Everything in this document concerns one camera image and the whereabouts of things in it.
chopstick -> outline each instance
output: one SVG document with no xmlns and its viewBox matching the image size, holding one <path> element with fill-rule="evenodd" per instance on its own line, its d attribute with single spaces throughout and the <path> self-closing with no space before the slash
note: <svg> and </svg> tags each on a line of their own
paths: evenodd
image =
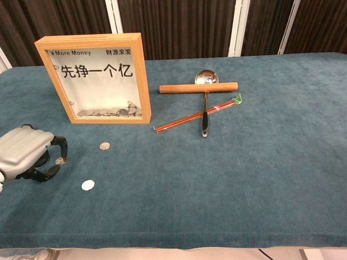
<svg viewBox="0 0 347 260">
<path fill-rule="evenodd" d="M 228 108 L 228 107 L 232 107 L 232 106 L 234 106 L 234 105 L 238 105 L 238 104 L 240 104 L 241 102 L 242 102 L 242 100 L 241 100 L 241 95 L 239 94 L 239 95 L 237 95 L 237 98 L 234 98 L 234 99 L 231 99 L 231 100 L 229 100 L 229 101 L 220 103 L 220 104 L 218 104 L 218 105 L 216 105 L 216 106 L 210 107 L 210 108 L 207 110 L 207 113 L 208 113 L 208 114 L 213 114 L 213 113 L 215 113 L 215 112 L 218 112 L 218 111 L 220 111 L 220 110 L 226 109 L 226 108 Z M 161 132 L 163 132 L 163 131 L 165 131 L 165 130 L 169 130 L 169 129 L 175 127 L 175 126 L 179 126 L 179 125 L 182 125 L 182 124 L 184 124 L 184 123 L 187 123 L 187 122 L 193 121 L 193 120 L 195 120 L 195 119 L 198 119 L 198 118 L 202 117 L 202 114 L 203 114 L 203 112 L 200 111 L 200 112 L 197 112 L 197 113 L 195 113 L 195 114 L 193 114 L 193 115 L 188 115 L 188 116 L 186 116 L 186 117 L 184 117 L 184 118 L 175 120 L 175 121 L 173 121 L 173 122 L 171 122 L 171 123 L 166 123 L 166 124 L 161 125 L 161 126 L 158 126 L 158 127 L 154 127 L 154 126 L 153 126 L 153 129 L 154 129 L 157 133 L 161 133 Z"/>
</svg>

wooden picture frame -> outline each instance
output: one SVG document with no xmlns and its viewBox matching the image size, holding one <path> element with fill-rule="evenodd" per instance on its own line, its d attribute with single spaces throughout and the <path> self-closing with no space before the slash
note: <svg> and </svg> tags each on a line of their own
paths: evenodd
<svg viewBox="0 0 347 260">
<path fill-rule="evenodd" d="M 45 36 L 35 45 L 71 123 L 150 122 L 140 33 Z"/>
</svg>

white wall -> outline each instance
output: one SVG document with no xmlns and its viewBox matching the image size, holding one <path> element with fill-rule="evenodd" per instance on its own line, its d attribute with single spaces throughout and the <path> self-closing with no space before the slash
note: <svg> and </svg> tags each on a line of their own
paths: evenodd
<svg viewBox="0 0 347 260">
<path fill-rule="evenodd" d="M 12 68 L 11 63 L 9 60 L 6 58 L 5 53 L 0 47 L 0 74 L 4 72 L 5 70 L 8 70 Z"/>
</svg>

chinese characters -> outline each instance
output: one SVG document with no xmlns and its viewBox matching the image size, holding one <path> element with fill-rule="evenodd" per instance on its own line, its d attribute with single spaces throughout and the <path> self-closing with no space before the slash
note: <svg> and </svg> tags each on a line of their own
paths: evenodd
<svg viewBox="0 0 347 260">
<path fill-rule="evenodd" d="M 75 67 L 68 67 L 67 65 L 61 66 L 61 73 L 63 74 L 63 77 L 87 77 L 90 72 L 109 72 L 110 77 L 113 77 L 113 75 L 116 72 L 119 72 L 121 77 L 132 77 L 133 73 L 129 71 L 130 65 L 129 64 L 122 64 L 120 63 L 116 68 L 113 67 L 110 64 L 107 64 L 107 66 L 104 69 L 90 69 L 88 70 L 85 65 L 75 65 Z"/>
<path fill-rule="evenodd" d="M 131 55 L 130 49 L 106 50 L 106 55 Z"/>
</svg>

floor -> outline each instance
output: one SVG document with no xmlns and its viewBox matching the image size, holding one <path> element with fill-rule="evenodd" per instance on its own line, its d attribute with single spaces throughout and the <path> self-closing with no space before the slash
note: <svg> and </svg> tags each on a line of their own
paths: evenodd
<svg viewBox="0 0 347 260">
<path fill-rule="evenodd" d="M 199 248 L 191 250 L 152 248 L 104 249 L 1 249 L 0 260 L 347 260 L 347 248 L 301 249 L 296 247 L 258 249 Z"/>
</svg>

